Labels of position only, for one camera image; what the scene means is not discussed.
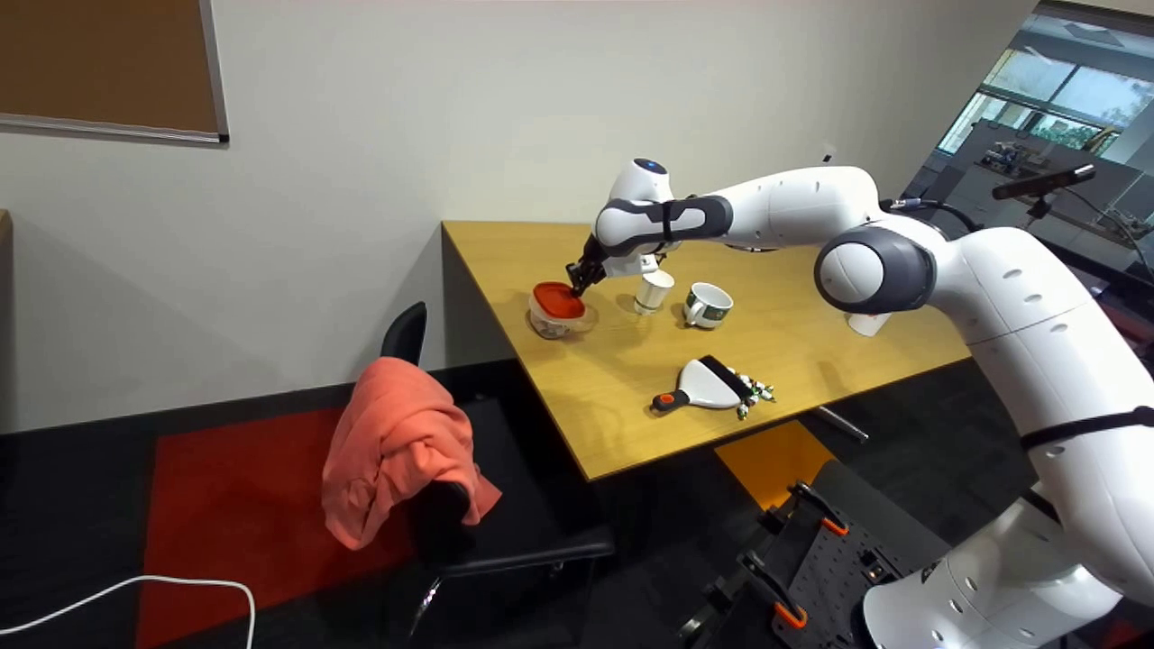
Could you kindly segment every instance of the wall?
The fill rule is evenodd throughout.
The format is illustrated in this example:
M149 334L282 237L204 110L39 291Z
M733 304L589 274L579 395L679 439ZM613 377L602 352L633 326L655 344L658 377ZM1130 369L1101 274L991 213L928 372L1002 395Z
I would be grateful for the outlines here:
M1031 2L212 7L229 148L0 133L8 429L348 382L407 298L468 298L442 217L589 221L630 154L704 192L828 151L893 192ZM471 309L432 369L508 352Z

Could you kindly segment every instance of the red cloth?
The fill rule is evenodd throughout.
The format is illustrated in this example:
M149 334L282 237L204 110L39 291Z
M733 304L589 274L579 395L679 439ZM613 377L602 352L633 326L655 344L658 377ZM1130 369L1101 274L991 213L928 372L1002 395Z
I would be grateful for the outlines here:
M377 356L359 372L330 433L322 469L325 528L355 550L432 479L464 488L464 528L501 497L471 461L471 427L454 395L423 369Z

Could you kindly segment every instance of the chair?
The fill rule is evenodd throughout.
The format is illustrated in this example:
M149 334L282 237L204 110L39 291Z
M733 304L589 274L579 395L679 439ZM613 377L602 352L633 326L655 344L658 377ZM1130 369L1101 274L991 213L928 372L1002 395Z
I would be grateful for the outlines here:
M425 340L425 304L407 308L387 332L381 356L418 364ZM508 410L493 395L461 403L471 423L471 453L480 472L501 488L497 508L480 528L461 528L464 493L452 483L425 488L407 503L407 523L430 589L407 619L407 638L418 636L430 604L446 580L560 570L613 554L613 534L597 517L597 500L575 477L575 466L560 469L560 453L542 446L553 429L519 437Z

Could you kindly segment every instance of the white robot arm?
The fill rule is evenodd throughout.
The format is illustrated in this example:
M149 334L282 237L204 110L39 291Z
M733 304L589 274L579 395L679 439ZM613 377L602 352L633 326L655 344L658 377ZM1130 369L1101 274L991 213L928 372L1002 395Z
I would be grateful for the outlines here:
M1154 382L1082 280L1029 232L944 241L878 209L870 172L816 167L674 198L655 163L609 192L574 291L682 237L821 244L847 312L937 308L1007 403L1039 488L932 570L874 589L876 645L1042 645L1137 600L1154 604Z

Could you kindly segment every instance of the white cup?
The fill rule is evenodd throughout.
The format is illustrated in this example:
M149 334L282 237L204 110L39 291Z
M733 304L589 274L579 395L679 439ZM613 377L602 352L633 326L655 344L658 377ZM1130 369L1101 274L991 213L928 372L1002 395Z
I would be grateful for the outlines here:
M733 296L712 280L692 280L686 296L688 329L716 329L733 309Z
M674 287L674 274L655 268L655 272L642 274L642 287L639 287L633 308L642 312L658 309L658 304L669 296L669 287Z

